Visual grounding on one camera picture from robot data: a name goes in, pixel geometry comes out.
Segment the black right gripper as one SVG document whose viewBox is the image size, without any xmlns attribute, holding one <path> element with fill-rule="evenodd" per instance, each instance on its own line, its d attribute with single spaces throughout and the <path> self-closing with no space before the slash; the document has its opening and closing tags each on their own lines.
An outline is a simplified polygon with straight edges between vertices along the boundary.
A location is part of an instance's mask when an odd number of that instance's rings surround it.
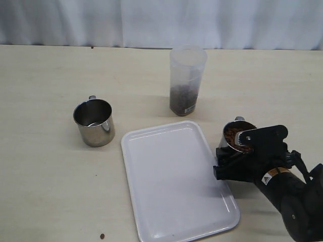
<svg viewBox="0 0 323 242">
<path fill-rule="evenodd" d="M 241 153 L 231 148 L 216 148 L 217 165 L 213 172 L 218 180 L 254 182 L 268 168 L 286 164 L 288 129 L 284 125 L 238 132 L 235 143 L 253 151 Z"/>
</svg>

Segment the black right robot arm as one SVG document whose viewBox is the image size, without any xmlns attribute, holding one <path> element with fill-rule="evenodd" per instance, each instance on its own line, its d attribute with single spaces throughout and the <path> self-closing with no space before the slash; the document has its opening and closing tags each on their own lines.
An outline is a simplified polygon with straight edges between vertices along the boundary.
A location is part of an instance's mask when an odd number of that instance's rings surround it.
<svg viewBox="0 0 323 242">
<path fill-rule="evenodd" d="M 288 150 L 287 135 L 284 125 L 229 122 L 213 172 L 218 180 L 253 183 L 279 211 L 294 241 L 322 241 L 322 164 L 308 171 L 301 154 Z"/>
</svg>

